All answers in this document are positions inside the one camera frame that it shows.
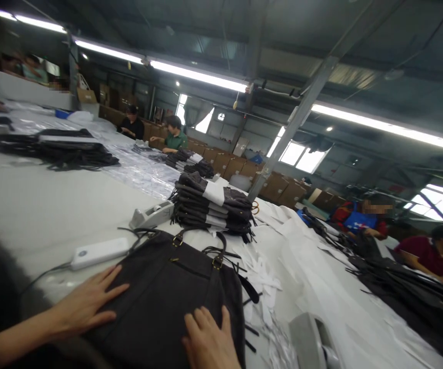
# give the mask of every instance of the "fluorescent light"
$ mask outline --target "fluorescent light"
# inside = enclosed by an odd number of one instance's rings
[[[338,110],[334,108],[330,108],[327,106],[315,104],[312,107],[312,111],[316,113],[330,115],[336,118],[348,120],[363,126],[379,129],[381,131],[394,133],[399,136],[408,137],[420,142],[425,142],[426,144],[435,145],[443,148],[443,138],[437,137],[428,133],[419,132],[413,129],[404,128],[400,126],[396,126],[391,123],[387,123],[385,121],[380,121],[377,119],[368,118],[365,116],[349,113],[343,110]]]
[[[170,64],[162,63],[160,61],[152,60],[151,66],[155,69],[162,70],[164,72],[177,74],[183,77],[195,79],[201,82],[209,83],[212,85],[228,88],[230,90],[235,90],[239,92],[246,91],[247,84],[238,83],[228,79],[223,79],[219,77],[214,77],[209,74],[194,72],[190,69],[185,69],[181,67],[176,67]]]
[[[92,50],[92,51],[96,51],[102,54],[106,54],[106,55],[110,55],[110,56],[114,56],[116,58],[119,59],[124,59],[124,60],[128,60],[132,63],[138,63],[138,64],[143,64],[143,62],[141,61],[140,57],[134,56],[134,55],[130,55],[130,54],[126,54],[117,50],[112,50],[109,48],[105,48],[103,46],[99,46],[96,44],[91,44],[89,42],[86,41],[81,41],[81,40],[75,40],[76,44],[84,49],[88,49],[88,50]]]
[[[3,10],[0,10],[0,17],[1,18],[5,18],[5,19],[9,19],[11,21],[15,21],[16,22],[16,19],[15,19],[15,17],[13,15],[11,15],[10,13],[7,13],[7,12],[5,12]]]
[[[34,18],[25,17],[23,15],[15,15],[15,18],[18,19],[22,23],[30,24],[32,26],[37,26],[41,28],[45,28],[51,31],[66,33],[64,28],[60,25],[50,22],[44,22],[43,20],[38,20]]]

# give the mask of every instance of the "black shirt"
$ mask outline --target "black shirt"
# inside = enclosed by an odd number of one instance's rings
[[[136,137],[131,136],[128,132],[123,132],[121,129],[122,127],[127,128],[128,130],[133,132],[136,135]],[[132,139],[143,139],[143,135],[145,133],[145,125],[139,118],[136,118],[134,123],[131,123],[129,118],[126,117],[124,118],[120,126],[117,127],[117,131]]]

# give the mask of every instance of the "ceiling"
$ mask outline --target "ceiling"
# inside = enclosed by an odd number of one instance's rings
[[[30,2],[83,36],[256,85],[266,80],[267,88],[290,93],[304,86],[369,0]],[[319,99],[443,133],[443,1],[396,3],[360,35]],[[21,1],[4,8],[42,17]],[[255,104],[272,99],[283,106],[276,96],[257,91]]]

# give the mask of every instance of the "red shirt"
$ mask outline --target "red shirt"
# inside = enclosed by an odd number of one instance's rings
[[[350,214],[353,212],[354,204],[352,201],[345,202],[331,215],[331,222],[337,224],[343,232],[349,231],[343,224],[346,222]],[[361,203],[357,204],[356,210],[361,212]],[[383,219],[377,216],[377,223],[375,224],[375,230],[379,231],[384,236],[387,236],[387,224]]]
[[[418,262],[430,272],[443,276],[443,257],[438,252],[431,238],[414,236],[404,239],[396,248],[395,252],[405,251],[418,257]]]

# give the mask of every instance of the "metal buckle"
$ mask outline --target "metal buckle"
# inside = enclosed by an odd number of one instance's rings
[[[179,239],[180,243],[179,244],[175,244],[175,240]],[[182,246],[182,244],[184,243],[184,241],[182,241],[182,236],[176,235],[174,237],[174,239],[172,240],[172,245],[174,245],[175,247],[179,247]]]
[[[215,260],[219,262],[219,266],[215,265]],[[220,258],[219,256],[215,256],[213,259],[213,262],[211,263],[213,265],[213,267],[217,270],[220,270],[222,268],[223,265],[223,259]]]

